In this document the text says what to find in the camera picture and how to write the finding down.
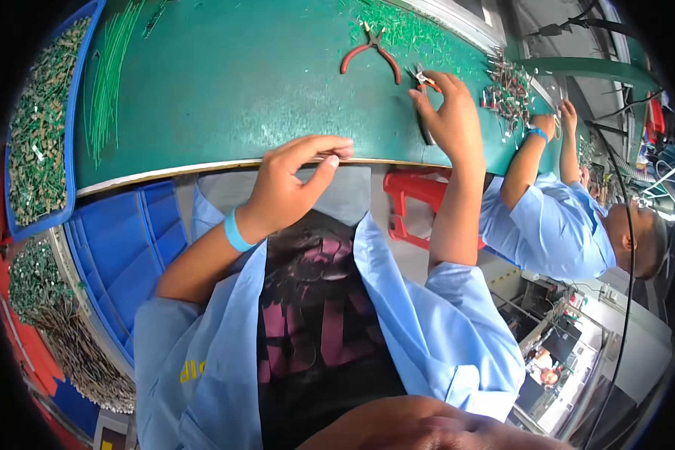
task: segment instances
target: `floor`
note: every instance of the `floor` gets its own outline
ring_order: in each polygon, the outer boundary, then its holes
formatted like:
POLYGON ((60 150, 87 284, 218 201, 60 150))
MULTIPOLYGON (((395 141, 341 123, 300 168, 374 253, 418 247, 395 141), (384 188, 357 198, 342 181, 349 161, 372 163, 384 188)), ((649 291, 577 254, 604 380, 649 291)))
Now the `floor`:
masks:
MULTIPOLYGON (((382 229, 387 238, 389 218, 392 214, 392 201, 383 192, 383 177, 392 166, 386 164, 370 165, 372 175, 370 177, 370 212, 375 223, 382 229)), ((192 188, 195 175, 183 175, 173 179, 177 185, 178 206, 183 224, 189 235, 191 212, 192 212, 192 188)), ((409 232, 421 238, 428 238, 432 230, 434 214, 427 204, 407 199, 407 217, 405 225, 409 232)), ((423 284, 428 277, 428 251, 405 243, 401 240, 388 238, 388 246, 392 251, 397 266, 402 274, 412 281, 423 284)), ((478 254, 478 266, 485 274, 485 280, 495 292, 496 303, 502 303, 501 298, 512 298, 515 291, 515 283, 520 278, 521 271, 512 264, 501 258, 484 251, 478 254)))

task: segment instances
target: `factory workstation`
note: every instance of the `factory workstation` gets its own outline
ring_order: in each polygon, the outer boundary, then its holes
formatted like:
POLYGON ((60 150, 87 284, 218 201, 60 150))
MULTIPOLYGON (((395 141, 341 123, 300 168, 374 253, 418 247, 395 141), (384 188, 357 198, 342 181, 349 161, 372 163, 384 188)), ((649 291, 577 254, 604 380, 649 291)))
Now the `factory workstation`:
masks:
POLYGON ((675 357, 675 99, 626 17, 68 2, 0 145, 20 389, 66 449, 625 448, 675 357))

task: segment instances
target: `green work mat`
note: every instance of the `green work mat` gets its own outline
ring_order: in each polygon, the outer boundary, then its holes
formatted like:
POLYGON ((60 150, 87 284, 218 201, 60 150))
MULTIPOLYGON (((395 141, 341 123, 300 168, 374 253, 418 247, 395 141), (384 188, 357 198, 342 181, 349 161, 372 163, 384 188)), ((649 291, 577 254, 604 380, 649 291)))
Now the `green work mat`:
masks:
MULTIPOLYGON (((172 1, 144 40, 144 24, 158 4, 146 1, 121 72, 118 148, 111 136, 96 168, 87 149, 83 102, 89 113, 95 52, 104 41, 105 23, 125 7, 124 1, 108 3, 78 97, 78 189, 147 171, 259 158, 308 134, 349 136, 356 157, 447 166, 440 148, 424 144, 407 96, 415 82, 405 66, 422 62, 426 68, 458 73, 477 103, 490 83, 486 56, 450 31, 441 37, 449 55, 434 55, 424 42, 411 48, 388 46, 402 69, 400 85, 375 49, 357 55, 341 75, 345 54, 367 43, 364 34, 354 33, 364 7, 356 0, 172 1)), ((376 30, 384 26, 370 25, 376 30)), ((385 32, 383 41, 391 31, 385 32)), ((437 107, 442 96, 429 95, 437 107)), ((548 112, 535 95, 535 112, 548 112)), ((487 169, 504 174, 515 142, 503 142, 493 113, 479 107, 478 114, 487 169)), ((519 144, 520 132, 516 138, 519 144)), ((559 148, 557 140, 550 143, 540 171, 557 170, 559 148)))

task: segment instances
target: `blue plastic bin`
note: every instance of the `blue plastic bin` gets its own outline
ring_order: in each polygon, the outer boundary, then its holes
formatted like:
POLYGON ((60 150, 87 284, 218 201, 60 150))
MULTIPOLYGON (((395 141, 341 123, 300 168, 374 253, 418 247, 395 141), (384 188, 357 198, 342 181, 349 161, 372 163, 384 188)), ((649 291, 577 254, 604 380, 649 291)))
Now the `blue plastic bin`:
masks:
MULTIPOLYGON (((70 218, 75 209, 75 170, 72 158, 72 139, 75 131, 75 103, 78 101, 78 91, 80 90, 80 79, 83 75, 83 66, 88 54, 90 40, 93 37, 100 13, 105 7, 106 0, 92 0, 80 8, 76 13, 65 20, 50 36, 50 40, 60 36, 63 31, 68 29, 72 23, 83 17, 92 17, 88 29, 85 31, 85 37, 78 51, 78 60, 75 62, 75 70, 72 72, 72 81, 70 82, 70 91, 67 93, 67 115, 65 116, 65 142, 63 163, 65 169, 65 189, 67 190, 67 205, 62 210, 55 210, 48 215, 28 224, 24 227, 15 223, 15 214, 10 206, 10 147, 5 146, 5 212, 8 221, 10 234, 15 241, 23 240, 33 236, 41 231, 52 228, 55 225, 65 223, 70 218)), ((8 130, 8 139, 10 142, 10 131, 8 130)))
POLYGON ((188 240, 171 181, 120 193, 75 211, 65 223, 72 258, 100 320, 133 361, 135 312, 188 240))

